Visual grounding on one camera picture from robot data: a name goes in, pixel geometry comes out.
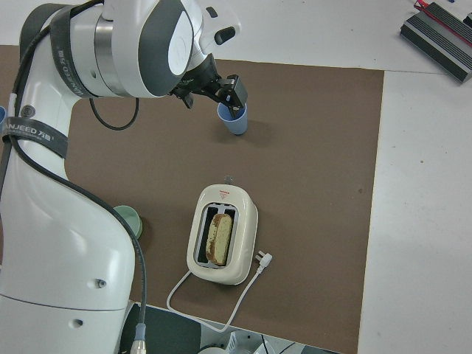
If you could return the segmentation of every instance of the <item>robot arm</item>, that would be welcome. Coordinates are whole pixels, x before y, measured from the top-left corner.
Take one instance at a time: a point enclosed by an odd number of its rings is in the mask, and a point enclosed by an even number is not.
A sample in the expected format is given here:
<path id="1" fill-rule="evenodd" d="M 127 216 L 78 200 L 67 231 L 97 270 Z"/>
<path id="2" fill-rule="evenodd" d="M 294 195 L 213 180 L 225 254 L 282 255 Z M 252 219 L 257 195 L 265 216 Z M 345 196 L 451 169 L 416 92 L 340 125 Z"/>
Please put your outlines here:
<path id="1" fill-rule="evenodd" d="M 223 79 L 211 55 L 240 30 L 224 1 L 100 2 L 55 8 L 44 17 L 49 27 L 22 53 L 8 112 L 19 118 L 4 124 L 2 161 L 6 353 L 112 354 L 119 339 L 139 244 L 113 208 L 67 180 L 64 156 L 44 142 L 66 141 L 73 105 L 84 97 L 168 94 L 187 107 L 192 94 L 232 111 L 246 103 L 239 77 Z M 29 125 L 33 120 L 39 125 Z M 44 135 L 45 126 L 51 134 Z M 44 144 L 25 132 L 43 133 Z M 45 319 L 47 325 L 34 325 Z M 135 353 L 144 353 L 143 337 Z"/>

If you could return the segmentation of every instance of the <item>toaster logo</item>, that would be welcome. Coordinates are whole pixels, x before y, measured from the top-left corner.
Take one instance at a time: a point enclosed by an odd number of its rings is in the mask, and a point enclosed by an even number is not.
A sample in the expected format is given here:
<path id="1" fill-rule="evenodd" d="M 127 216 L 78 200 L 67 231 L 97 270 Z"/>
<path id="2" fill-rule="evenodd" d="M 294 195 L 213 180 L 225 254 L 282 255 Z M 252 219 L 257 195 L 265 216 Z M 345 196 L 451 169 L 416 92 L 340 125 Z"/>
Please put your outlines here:
<path id="1" fill-rule="evenodd" d="M 228 195 L 229 195 L 229 192 L 227 192 L 227 191 L 225 191 L 225 190 L 221 190 L 221 191 L 220 191 L 220 197 L 221 197 L 221 199 L 226 198 Z"/>

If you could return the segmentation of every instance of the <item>brown mat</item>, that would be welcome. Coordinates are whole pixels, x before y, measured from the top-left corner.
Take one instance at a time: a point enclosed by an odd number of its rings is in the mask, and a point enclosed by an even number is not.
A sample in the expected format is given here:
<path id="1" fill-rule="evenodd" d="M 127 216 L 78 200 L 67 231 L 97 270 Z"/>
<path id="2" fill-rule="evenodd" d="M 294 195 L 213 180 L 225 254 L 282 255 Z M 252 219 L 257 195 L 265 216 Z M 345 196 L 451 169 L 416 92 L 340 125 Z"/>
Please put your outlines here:
<path id="1" fill-rule="evenodd" d="M 0 46 L 0 55 L 6 105 L 18 48 Z M 274 255 L 233 325 L 355 353 L 384 74 L 234 61 L 218 68 L 239 74 L 249 91 L 243 136 L 231 135 L 204 97 L 191 111 L 175 97 L 143 100 L 135 126 L 123 132 L 102 127 L 81 101 L 70 130 L 69 178 L 112 205 L 139 211 L 149 303 L 164 308 L 187 271 L 200 192 L 233 176 L 259 209 L 255 251 Z M 102 99 L 97 106 L 115 125 L 133 112 L 132 99 Z M 135 283 L 131 296 L 139 300 Z M 191 277 L 173 305 L 225 322 L 246 283 Z"/>

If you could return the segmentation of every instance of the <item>red wire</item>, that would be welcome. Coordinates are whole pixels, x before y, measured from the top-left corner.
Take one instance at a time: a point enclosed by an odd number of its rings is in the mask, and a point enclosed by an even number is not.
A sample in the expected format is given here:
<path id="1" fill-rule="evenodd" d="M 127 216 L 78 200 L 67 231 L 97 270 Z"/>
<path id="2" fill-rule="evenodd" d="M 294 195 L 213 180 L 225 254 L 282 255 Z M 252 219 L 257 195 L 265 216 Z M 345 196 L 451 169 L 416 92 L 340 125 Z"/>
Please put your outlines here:
<path id="1" fill-rule="evenodd" d="M 446 28 L 449 32 L 451 32 L 453 35 L 464 41 L 467 45 L 472 46 L 472 42 L 470 42 L 467 38 L 462 37 L 459 33 L 455 32 L 453 29 L 451 29 L 447 24 L 442 22 L 441 20 L 438 19 L 435 15 L 433 15 L 431 12 L 428 11 L 427 7 L 429 4 L 425 3 L 424 0 L 417 0 L 416 1 L 420 6 L 414 5 L 415 9 L 418 9 L 420 11 L 423 11 L 428 17 L 432 18 L 435 20 L 438 24 Z"/>

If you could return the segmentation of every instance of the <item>bread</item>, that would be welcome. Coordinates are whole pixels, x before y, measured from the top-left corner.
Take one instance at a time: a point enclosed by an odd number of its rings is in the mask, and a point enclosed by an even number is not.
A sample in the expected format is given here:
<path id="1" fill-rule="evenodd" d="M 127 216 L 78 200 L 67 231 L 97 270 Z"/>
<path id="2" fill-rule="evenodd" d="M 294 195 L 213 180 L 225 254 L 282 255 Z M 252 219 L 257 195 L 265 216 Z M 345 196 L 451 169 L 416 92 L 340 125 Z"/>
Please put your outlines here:
<path id="1" fill-rule="evenodd" d="M 206 258 L 217 266 L 226 265 L 233 220 L 227 214 L 217 214 L 209 226 Z"/>

